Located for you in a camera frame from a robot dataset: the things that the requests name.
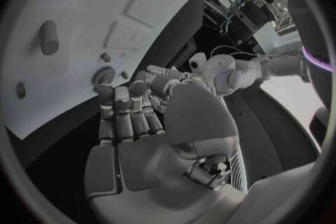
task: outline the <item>purple light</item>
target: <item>purple light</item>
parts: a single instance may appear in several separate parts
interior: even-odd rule
[[[318,66],[318,67],[320,67],[324,70],[327,70],[327,71],[330,71],[330,72],[333,71],[333,68],[330,64],[320,62],[319,60],[314,58],[312,55],[310,55],[310,53],[305,49],[304,46],[302,47],[302,52],[304,53],[304,56],[306,57],[306,59],[309,62],[311,62],[312,64],[314,64],[314,65],[316,65],[316,66]]]

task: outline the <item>machinery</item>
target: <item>machinery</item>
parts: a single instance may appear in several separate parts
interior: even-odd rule
[[[0,156],[24,208],[42,223],[295,223],[335,164],[319,8],[11,0]],[[260,88],[289,76],[323,103],[309,132]]]

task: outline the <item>dark floor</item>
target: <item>dark floor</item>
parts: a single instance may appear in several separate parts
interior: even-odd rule
[[[98,223],[84,193],[84,170],[90,149],[97,144],[97,114],[45,151],[27,173],[39,190],[78,223]]]

